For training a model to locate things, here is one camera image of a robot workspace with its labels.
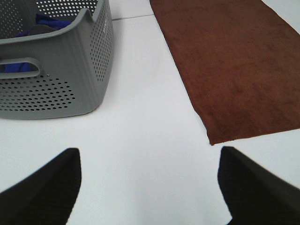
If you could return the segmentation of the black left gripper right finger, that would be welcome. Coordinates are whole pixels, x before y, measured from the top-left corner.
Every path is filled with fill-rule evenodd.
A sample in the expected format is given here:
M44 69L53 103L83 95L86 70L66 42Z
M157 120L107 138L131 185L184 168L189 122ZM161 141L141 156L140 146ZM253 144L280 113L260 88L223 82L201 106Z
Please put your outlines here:
M298 225L300 190L234 147L221 149L217 180L231 225Z

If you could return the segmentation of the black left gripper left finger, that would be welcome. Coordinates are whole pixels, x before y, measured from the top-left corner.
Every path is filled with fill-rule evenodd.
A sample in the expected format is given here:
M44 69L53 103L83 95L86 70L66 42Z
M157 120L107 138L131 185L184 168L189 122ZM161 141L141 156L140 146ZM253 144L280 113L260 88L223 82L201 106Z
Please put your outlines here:
M82 182L80 152L69 148L0 194L2 225L65 225Z

